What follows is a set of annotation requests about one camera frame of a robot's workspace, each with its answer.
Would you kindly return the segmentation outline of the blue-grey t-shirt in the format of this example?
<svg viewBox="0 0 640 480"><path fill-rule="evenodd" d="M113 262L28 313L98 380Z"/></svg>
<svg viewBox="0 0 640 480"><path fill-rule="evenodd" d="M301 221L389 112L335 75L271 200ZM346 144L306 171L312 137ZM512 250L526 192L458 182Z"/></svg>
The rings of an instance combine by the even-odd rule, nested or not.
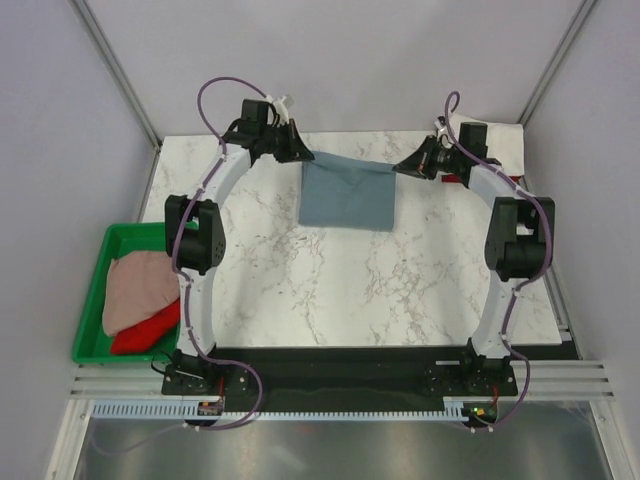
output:
<svg viewBox="0 0 640 480"><path fill-rule="evenodd" d="M396 173L392 165L319 151L314 156L301 169L301 225L393 230Z"/></svg>

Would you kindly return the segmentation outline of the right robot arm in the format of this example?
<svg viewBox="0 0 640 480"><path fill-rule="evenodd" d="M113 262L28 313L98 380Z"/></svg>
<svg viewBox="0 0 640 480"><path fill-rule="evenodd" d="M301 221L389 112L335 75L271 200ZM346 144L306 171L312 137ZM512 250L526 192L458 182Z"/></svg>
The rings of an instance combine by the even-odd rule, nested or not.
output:
<svg viewBox="0 0 640 480"><path fill-rule="evenodd" d="M458 132L428 135L392 171L421 180L456 176L491 208L484 259L491 273L483 313L457 367L460 386L477 394L509 382L510 331L518 294L549 268L555 203L521 189L488 155L488 126L463 122Z"/></svg>

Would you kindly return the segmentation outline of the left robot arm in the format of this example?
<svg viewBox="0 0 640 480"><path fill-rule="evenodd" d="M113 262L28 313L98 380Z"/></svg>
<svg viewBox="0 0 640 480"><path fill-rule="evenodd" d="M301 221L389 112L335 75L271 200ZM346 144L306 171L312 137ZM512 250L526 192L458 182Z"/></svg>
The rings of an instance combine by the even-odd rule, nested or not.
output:
<svg viewBox="0 0 640 480"><path fill-rule="evenodd" d="M271 156L279 163L314 159L290 116L291 104L287 96L244 100L240 117L220 137L201 178L186 194L165 201L166 250L180 286L176 353L191 362L184 379L198 393L211 392L220 378L218 367L204 358L216 345L212 294L216 270L226 253L222 206L258 159Z"/></svg>

